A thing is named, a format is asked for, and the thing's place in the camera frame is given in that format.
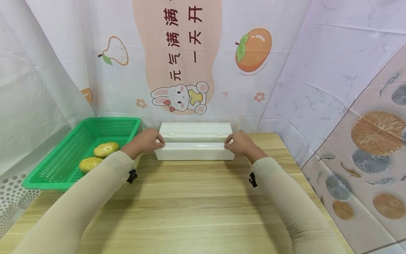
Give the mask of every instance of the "rabbit illustration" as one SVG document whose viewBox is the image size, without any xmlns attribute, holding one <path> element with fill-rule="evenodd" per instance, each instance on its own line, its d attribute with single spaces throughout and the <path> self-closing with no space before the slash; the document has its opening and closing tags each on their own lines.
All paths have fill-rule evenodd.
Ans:
<svg viewBox="0 0 406 254">
<path fill-rule="evenodd" d="M 209 86 L 200 81 L 196 85 L 179 84 L 173 87 L 162 87 L 151 93 L 152 103 L 157 106 L 168 106 L 170 112 L 175 110 L 193 110 L 198 115 L 206 112 L 206 93 Z"/>
</svg>

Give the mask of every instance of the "left hand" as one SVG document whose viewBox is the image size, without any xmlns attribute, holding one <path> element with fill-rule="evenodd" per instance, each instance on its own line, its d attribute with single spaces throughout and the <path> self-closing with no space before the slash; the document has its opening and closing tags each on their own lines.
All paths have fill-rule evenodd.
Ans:
<svg viewBox="0 0 406 254">
<path fill-rule="evenodd" d="M 158 148 L 165 146 L 164 138 L 155 129 L 147 129 L 136 135 L 133 140 L 125 144 L 121 151 L 126 153 L 132 160 L 135 160 L 141 153 L 152 153 Z"/>
</svg>

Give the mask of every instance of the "green plastic basket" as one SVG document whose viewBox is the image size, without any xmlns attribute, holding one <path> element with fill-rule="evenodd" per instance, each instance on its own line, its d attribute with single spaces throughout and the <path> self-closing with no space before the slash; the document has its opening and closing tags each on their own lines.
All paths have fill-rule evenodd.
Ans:
<svg viewBox="0 0 406 254">
<path fill-rule="evenodd" d="M 117 142 L 120 147 L 132 140 L 141 123 L 139 118 L 100 117 L 81 121 L 26 177 L 27 189 L 66 191 L 84 176 L 82 159 L 94 156 L 99 144 Z"/>
</svg>

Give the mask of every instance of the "potato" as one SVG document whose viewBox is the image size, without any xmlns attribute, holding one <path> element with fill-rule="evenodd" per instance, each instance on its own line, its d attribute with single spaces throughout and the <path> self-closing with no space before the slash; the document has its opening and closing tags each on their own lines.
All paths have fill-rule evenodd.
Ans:
<svg viewBox="0 0 406 254">
<path fill-rule="evenodd" d="M 103 161 L 103 159 L 97 158 L 97 157 L 89 157 L 89 158 L 83 159 L 79 163 L 79 169 L 83 173 L 86 174 L 89 171 L 91 171 L 93 168 L 95 168 L 97 165 L 99 165 L 102 161 Z"/>
<path fill-rule="evenodd" d="M 106 158 L 110 154 L 118 151 L 120 146 L 116 142 L 109 142 L 99 145 L 93 150 L 96 157 Z"/>
</svg>

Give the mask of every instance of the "sleeve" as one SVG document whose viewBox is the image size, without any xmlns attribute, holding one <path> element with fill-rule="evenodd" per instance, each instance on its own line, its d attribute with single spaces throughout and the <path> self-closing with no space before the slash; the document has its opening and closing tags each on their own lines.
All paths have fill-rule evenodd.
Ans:
<svg viewBox="0 0 406 254">
<path fill-rule="evenodd" d="M 345 253 L 313 201 L 273 158 L 257 160 L 253 173 L 288 230 L 295 254 Z"/>
<path fill-rule="evenodd" d="M 108 156 L 52 205 L 14 253 L 77 253 L 85 229 L 126 182 L 133 165 L 134 161 L 122 151 Z"/>
</svg>

